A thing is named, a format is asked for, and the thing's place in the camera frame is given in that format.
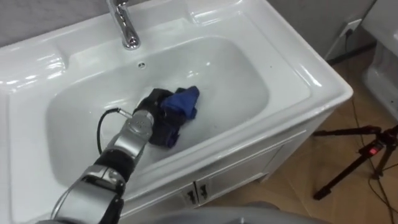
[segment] white sink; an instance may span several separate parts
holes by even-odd
[[[196,85],[198,114],[173,149],[147,146],[127,203],[352,95],[266,1],[151,0],[130,10],[142,40],[134,51],[109,15],[0,49],[1,223],[47,217],[98,157],[101,114],[132,111],[153,88]],[[105,119],[103,146],[123,122]]]
[[[103,71],[61,91],[49,104],[47,138],[56,178],[70,185],[88,161],[98,156],[93,134],[105,108],[119,106],[133,111],[153,88],[175,91],[192,85],[201,91],[196,119],[183,126],[173,149],[151,149],[153,159],[169,157],[243,124],[264,110],[269,97],[267,86],[248,58],[232,42],[219,37],[191,40]],[[104,147],[124,120],[118,115],[105,120]]]

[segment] gray robot arm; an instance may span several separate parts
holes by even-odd
[[[152,136],[154,117],[146,110],[128,119],[92,166],[59,198],[51,219],[37,224],[117,224],[122,196],[142,150]]]

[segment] faucet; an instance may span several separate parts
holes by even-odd
[[[129,16],[127,3],[129,0],[106,0],[109,11],[118,29],[122,33],[123,46],[127,50],[137,49],[141,42]]]

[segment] wooden floor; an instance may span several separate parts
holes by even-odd
[[[380,126],[396,125],[396,121],[363,86],[361,74],[371,63],[373,51],[366,52],[333,68],[354,89],[354,102],[359,124]],[[340,106],[319,129],[356,128],[351,101]],[[364,137],[365,143],[373,137]],[[387,207],[372,193],[368,185],[370,163],[363,164],[332,193],[321,201],[312,199],[313,193],[354,161],[361,147],[359,137],[311,137],[279,170],[264,183],[252,182],[209,206],[237,206],[253,201],[266,201],[281,210],[316,217],[331,223],[391,223]],[[373,158],[377,164],[384,151]],[[398,151],[387,165],[398,163]],[[398,208],[398,166],[385,171],[381,180],[393,207]],[[371,181],[381,194],[377,182]]]

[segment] drain hole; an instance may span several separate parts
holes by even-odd
[[[138,68],[145,69],[146,67],[147,67],[147,65],[144,62],[138,63]]]

